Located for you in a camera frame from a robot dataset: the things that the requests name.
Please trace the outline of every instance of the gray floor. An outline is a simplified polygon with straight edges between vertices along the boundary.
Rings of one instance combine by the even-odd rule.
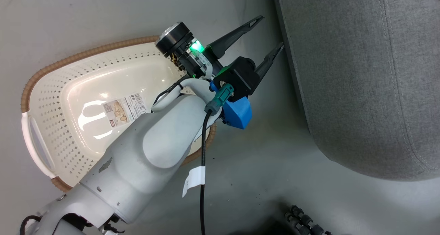
[[[0,227],[17,232],[21,220],[58,197],[31,160],[20,127],[20,96],[40,68],[95,46],[160,34],[182,20],[204,44],[262,14],[266,19],[225,55],[258,64],[281,41],[272,0],[0,0]],[[251,97],[246,130],[219,124],[208,149],[206,229],[253,233],[297,204],[335,234],[435,234],[440,229],[440,179],[415,183],[377,180],[329,161],[300,119],[285,56]],[[185,199],[183,166],[126,234],[199,234],[199,191]],[[97,234],[88,230],[88,234]]]

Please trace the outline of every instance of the gray sofa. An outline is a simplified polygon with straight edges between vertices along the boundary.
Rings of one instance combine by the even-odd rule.
[[[361,174],[440,175],[440,0],[275,0],[319,149]]]

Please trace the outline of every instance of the green light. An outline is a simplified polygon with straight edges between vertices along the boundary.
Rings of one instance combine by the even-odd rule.
[[[200,52],[200,53],[202,53],[204,49],[205,49],[205,48],[201,45],[201,43],[200,43],[198,40],[196,40],[196,41],[193,43],[193,45],[191,45],[191,47],[190,47],[190,50],[191,50],[191,51],[198,51],[198,52]]]

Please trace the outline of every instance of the teal connector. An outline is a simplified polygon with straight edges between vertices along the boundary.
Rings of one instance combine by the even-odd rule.
[[[223,85],[223,87],[221,87],[220,90],[216,93],[215,97],[205,106],[205,112],[207,113],[209,110],[211,110],[211,116],[217,114],[220,108],[224,105],[228,98],[233,95],[233,93],[234,88],[232,87],[232,85]]]

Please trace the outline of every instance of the basket rim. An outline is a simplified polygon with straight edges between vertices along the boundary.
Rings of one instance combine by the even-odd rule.
[[[151,42],[155,42],[157,41],[157,39],[159,39],[159,36],[145,36],[145,37],[140,37],[140,38],[136,38],[136,39],[129,39],[129,40],[125,40],[125,41],[120,41],[120,42],[114,42],[114,43],[110,43],[107,45],[103,45],[103,46],[99,46],[96,48],[93,48],[91,50],[86,50],[83,51],[81,53],[77,53],[74,54],[72,56],[69,56],[65,59],[62,59],[60,61],[57,61],[53,64],[50,64],[47,67],[44,67],[42,69],[40,69],[38,72],[36,72],[30,79],[29,81],[26,83],[24,90],[22,92],[22,98],[21,98],[21,111],[22,113],[26,113],[30,110],[30,95],[31,92],[33,90],[33,88],[35,87],[36,83],[45,75],[60,69],[61,67],[64,67],[66,65],[72,64],[74,62],[83,60],[85,58],[89,58],[91,56],[95,56],[98,55],[100,53],[105,53],[111,50],[116,50],[116,49],[120,49],[120,48],[124,48],[124,47],[129,47],[129,46],[134,46],[134,45],[139,45],[139,44],[145,44],[145,43],[151,43]],[[213,123],[210,127],[209,133],[207,135],[206,138],[206,147],[209,147],[212,144],[212,141],[214,140],[214,135],[216,133],[217,130],[217,125],[215,123]],[[197,151],[195,151],[193,154],[188,155],[182,165],[185,165],[189,162],[191,162],[192,160],[198,158],[201,155],[201,148],[199,148]],[[68,185],[67,183],[65,183],[59,176],[56,176],[55,178],[51,179],[51,182],[61,191],[63,192],[68,192],[69,190],[71,190],[73,188],[73,186]]]

